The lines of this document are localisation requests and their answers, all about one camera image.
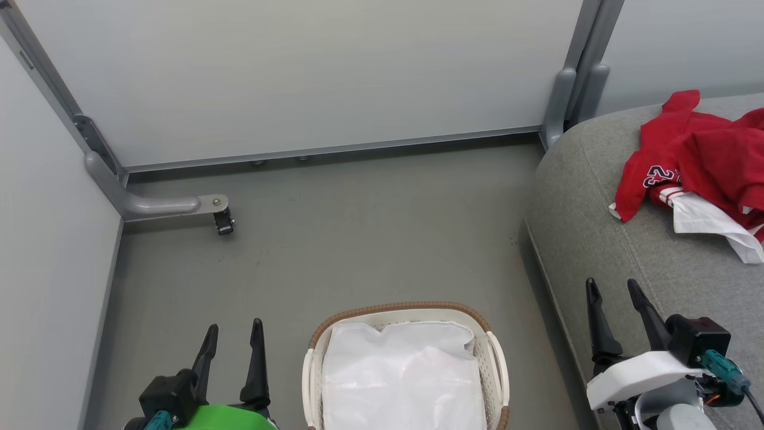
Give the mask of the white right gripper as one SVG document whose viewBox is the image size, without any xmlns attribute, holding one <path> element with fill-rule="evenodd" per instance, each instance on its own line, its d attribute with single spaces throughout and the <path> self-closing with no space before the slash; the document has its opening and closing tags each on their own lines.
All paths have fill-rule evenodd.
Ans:
<svg viewBox="0 0 764 430">
<path fill-rule="evenodd" d="M 594 363 L 594 374 L 586 388 L 590 409 L 614 410 L 618 403 L 633 398 L 639 414 L 669 414 L 674 409 L 701 414 L 712 375 L 691 369 L 666 352 L 671 334 L 638 281 L 628 279 L 627 288 L 653 352 L 632 358 L 622 357 L 623 348 L 609 327 L 594 278 L 586 280 L 585 288 Z"/>
</svg>

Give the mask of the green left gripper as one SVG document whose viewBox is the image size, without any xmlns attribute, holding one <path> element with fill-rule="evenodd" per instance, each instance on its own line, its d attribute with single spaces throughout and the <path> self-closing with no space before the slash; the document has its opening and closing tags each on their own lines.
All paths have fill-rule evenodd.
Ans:
<svg viewBox="0 0 764 430">
<path fill-rule="evenodd" d="M 198 402 L 207 402 L 208 373 L 215 357 L 218 324 L 208 327 L 193 364 L 196 375 L 194 394 Z M 158 411 L 150 418 L 131 419 L 123 429 L 276 429 L 275 423 L 259 413 L 269 413 L 271 403 L 267 377 L 267 360 L 262 320 L 254 318 L 250 335 L 251 356 L 240 402 L 245 409 L 221 404 L 200 406 L 190 421 L 168 411 Z"/>
</svg>

